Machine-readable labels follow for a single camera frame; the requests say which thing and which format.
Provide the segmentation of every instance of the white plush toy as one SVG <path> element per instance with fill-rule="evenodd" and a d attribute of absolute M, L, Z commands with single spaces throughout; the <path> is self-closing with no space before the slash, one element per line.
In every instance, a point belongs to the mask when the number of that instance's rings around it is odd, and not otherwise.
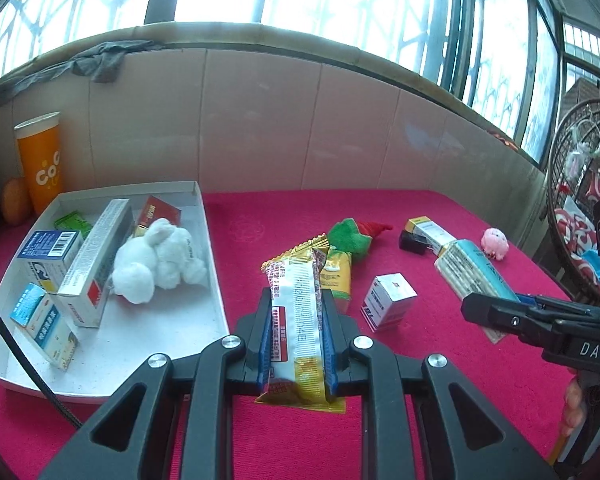
<path fill-rule="evenodd" d="M 131 303 L 147 303 L 156 286 L 175 288 L 180 281 L 205 285 L 206 267 L 189 231 L 158 218 L 144 236 L 129 238 L 116 253 L 113 291 Z"/>

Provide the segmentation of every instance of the red box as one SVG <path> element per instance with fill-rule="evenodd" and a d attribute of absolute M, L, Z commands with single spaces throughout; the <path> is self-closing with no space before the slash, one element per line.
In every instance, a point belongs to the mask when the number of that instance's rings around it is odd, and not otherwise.
<path fill-rule="evenodd" d="M 180 215 L 182 215 L 180 209 L 151 195 L 146 200 L 138 218 L 138 227 L 136 227 L 135 236 L 144 236 L 149 226 L 158 218 L 166 218 L 173 225 L 179 226 Z"/>

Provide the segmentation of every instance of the orange cup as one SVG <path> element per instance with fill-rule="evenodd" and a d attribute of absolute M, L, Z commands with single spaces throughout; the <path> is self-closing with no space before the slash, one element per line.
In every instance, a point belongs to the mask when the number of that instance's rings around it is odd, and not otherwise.
<path fill-rule="evenodd" d="M 62 193 L 59 121 L 60 112 L 54 112 L 14 128 L 27 189 L 38 215 Z"/>

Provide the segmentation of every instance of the gray cloth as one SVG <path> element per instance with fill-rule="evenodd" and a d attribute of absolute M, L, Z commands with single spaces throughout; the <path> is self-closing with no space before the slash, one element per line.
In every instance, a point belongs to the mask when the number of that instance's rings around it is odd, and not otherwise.
<path fill-rule="evenodd" d="M 111 83 L 118 78 L 126 54 L 163 48 L 165 48 L 163 45 L 154 41 L 106 41 L 76 54 L 65 62 L 47 67 L 23 78 L 6 80 L 0 84 L 0 106 L 11 101 L 31 85 L 52 81 L 65 72 L 91 76 L 91 80 L 95 83 Z"/>

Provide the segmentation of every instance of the pink plush toy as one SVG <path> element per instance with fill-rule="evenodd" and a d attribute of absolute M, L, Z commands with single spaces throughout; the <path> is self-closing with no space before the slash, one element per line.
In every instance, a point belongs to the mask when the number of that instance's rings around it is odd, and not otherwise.
<path fill-rule="evenodd" d="M 500 229 L 489 227 L 482 235 L 480 242 L 484 253 L 490 257 L 500 261 L 509 251 L 507 237 Z"/>

